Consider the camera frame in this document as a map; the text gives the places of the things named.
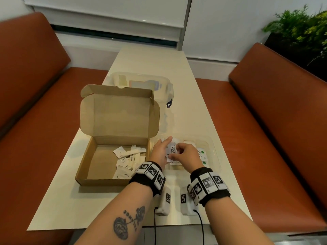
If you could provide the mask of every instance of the planter box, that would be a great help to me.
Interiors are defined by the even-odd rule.
[[[284,40],[279,34],[273,33],[270,34],[264,45],[327,82],[327,58],[317,58],[312,61],[319,55],[319,52],[313,52],[298,45],[290,45],[289,41]]]

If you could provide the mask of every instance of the cardboard box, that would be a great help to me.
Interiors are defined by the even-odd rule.
[[[81,91],[80,127],[92,136],[76,173],[88,186],[125,186],[129,180],[112,179],[118,158],[113,150],[132,145],[146,148],[159,130],[160,108],[153,91],[141,88],[87,85]]]

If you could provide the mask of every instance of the person's left hand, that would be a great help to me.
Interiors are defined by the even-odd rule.
[[[168,137],[166,140],[161,142],[161,139],[153,146],[152,153],[150,155],[149,161],[156,162],[160,165],[161,169],[164,171],[167,162],[166,158],[166,147],[170,144],[172,136]]]

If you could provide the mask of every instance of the tabletop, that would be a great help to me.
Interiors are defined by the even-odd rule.
[[[164,130],[161,127],[160,131],[167,134],[209,136],[219,159],[220,175],[231,191],[232,200],[251,218],[184,53],[128,45],[118,53],[108,76],[118,71],[164,76],[170,80],[174,86],[174,101],[171,108],[165,110],[168,121]],[[86,228],[121,190],[118,187],[81,187],[75,181],[89,139],[90,136],[78,130],[27,230]],[[189,183],[189,175],[177,177],[169,173],[166,178],[166,185],[172,190],[170,214],[158,216],[156,225],[199,224],[198,216],[183,216],[180,212],[180,185]],[[152,208],[157,201],[158,199],[154,200]],[[209,223],[205,210],[200,205],[199,212],[203,223]],[[152,213],[149,211],[144,226],[153,225]]]

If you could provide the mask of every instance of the orange bench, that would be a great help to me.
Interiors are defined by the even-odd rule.
[[[229,78],[247,105],[229,82],[197,83],[254,222],[326,230],[327,83],[258,43]]]
[[[105,70],[69,68],[41,13],[0,23],[1,244],[67,244],[73,231],[26,231],[80,127],[80,90]]]

